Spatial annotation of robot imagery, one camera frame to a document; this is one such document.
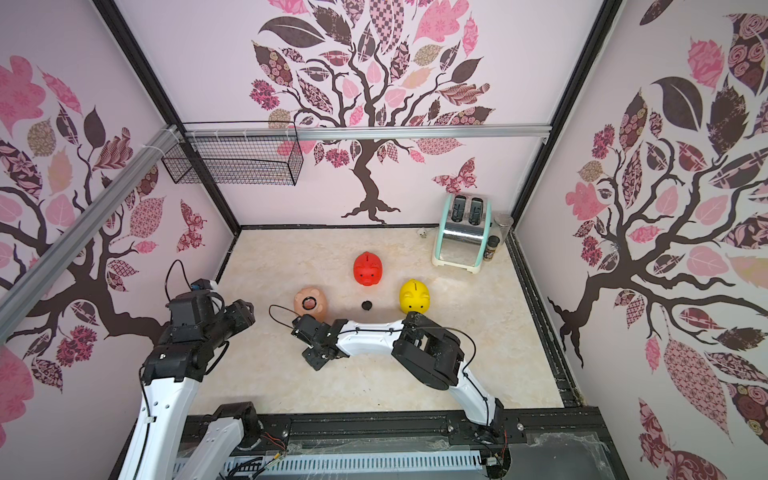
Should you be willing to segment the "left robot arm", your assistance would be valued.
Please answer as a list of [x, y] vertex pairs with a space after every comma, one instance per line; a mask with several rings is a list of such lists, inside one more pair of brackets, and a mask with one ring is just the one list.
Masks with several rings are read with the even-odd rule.
[[[140, 368], [141, 403], [120, 479], [171, 477], [192, 403], [217, 364], [215, 351], [255, 323], [251, 303], [217, 308], [222, 302], [217, 294], [169, 302], [170, 323]], [[180, 479], [217, 478], [236, 447], [259, 442], [264, 430], [251, 402], [221, 405], [204, 419], [207, 431]]]

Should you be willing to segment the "peach piggy bank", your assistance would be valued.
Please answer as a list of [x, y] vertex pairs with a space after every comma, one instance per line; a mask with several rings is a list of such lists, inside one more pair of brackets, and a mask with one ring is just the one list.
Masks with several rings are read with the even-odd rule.
[[324, 292], [315, 286], [302, 288], [294, 295], [293, 310], [298, 315], [310, 315], [324, 322], [328, 314], [328, 306]]

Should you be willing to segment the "red piggy bank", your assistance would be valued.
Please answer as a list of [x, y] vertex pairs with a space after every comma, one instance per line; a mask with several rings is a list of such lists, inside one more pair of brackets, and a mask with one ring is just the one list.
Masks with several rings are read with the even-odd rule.
[[364, 252], [360, 254], [353, 264], [353, 277], [362, 286], [377, 285], [383, 276], [383, 264], [374, 253]]

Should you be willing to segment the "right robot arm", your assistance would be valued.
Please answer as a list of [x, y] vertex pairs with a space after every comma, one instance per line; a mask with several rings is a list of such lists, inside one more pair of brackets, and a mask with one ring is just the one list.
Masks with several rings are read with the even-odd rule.
[[418, 312], [383, 324], [346, 319], [327, 324], [305, 314], [292, 321], [292, 335], [307, 345], [302, 357], [316, 371], [341, 358], [390, 356], [423, 385], [449, 392], [479, 437], [490, 441], [502, 433], [504, 405], [471, 371], [476, 354], [463, 351], [463, 333], [455, 328]]

